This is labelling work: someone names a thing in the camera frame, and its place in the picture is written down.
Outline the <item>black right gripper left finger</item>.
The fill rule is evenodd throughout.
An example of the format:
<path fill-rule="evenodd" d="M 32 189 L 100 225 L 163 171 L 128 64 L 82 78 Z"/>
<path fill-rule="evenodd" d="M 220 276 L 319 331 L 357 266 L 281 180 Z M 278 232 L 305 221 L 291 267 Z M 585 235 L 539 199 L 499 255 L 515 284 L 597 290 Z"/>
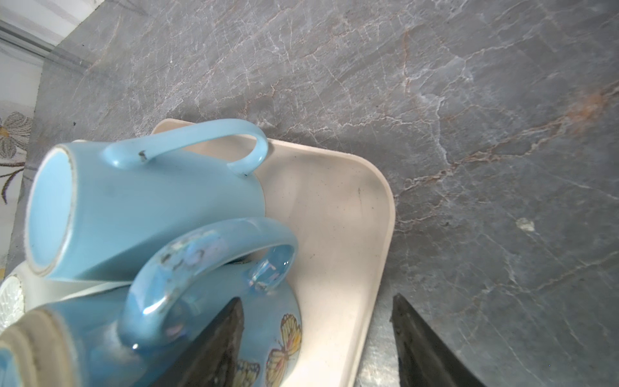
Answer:
<path fill-rule="evenodd" d="M 154 386 L 232 386 L 244 329 L 243 305 L 232 298 Z"/>

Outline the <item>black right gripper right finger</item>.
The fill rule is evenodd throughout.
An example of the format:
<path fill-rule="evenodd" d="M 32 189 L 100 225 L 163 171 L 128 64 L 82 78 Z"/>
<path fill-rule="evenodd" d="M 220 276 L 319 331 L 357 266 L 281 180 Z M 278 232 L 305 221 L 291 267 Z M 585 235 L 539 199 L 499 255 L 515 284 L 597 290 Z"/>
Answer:
<path fill-rule="evenodd" d="M 485 386 L 400 293 L 393 297 L 391 323 L 401 386 Z"/>

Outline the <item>blue butterfly mug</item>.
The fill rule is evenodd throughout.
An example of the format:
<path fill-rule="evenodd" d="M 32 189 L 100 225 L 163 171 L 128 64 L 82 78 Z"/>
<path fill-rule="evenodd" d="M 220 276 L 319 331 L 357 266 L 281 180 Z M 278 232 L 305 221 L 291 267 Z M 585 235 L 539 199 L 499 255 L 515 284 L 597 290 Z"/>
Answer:
<path fill-rule="evenodd" d="M 233 298 L 243 307 L 236 386 L 280 386 L 298 362 L 301 312 L 286 276 L 298 239 L 269 218 L 171 241 L 132 284 L 38 306 L 1 335 L 4 386 L 147 386 Z"/>

